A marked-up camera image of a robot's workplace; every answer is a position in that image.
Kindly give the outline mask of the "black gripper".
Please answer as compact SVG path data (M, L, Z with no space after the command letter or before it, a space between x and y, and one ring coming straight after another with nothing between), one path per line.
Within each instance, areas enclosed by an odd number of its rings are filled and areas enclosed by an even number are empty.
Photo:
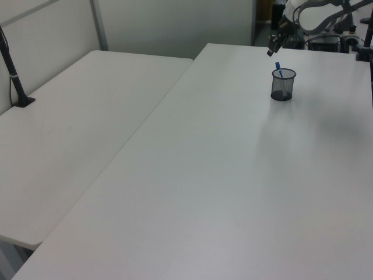
M280 48L286 43L289 36L297 34L298 24L289 20L287 17L283 17L279 21L279 28L277 34L270 34L267 55L271 57L274 53L277 53Z

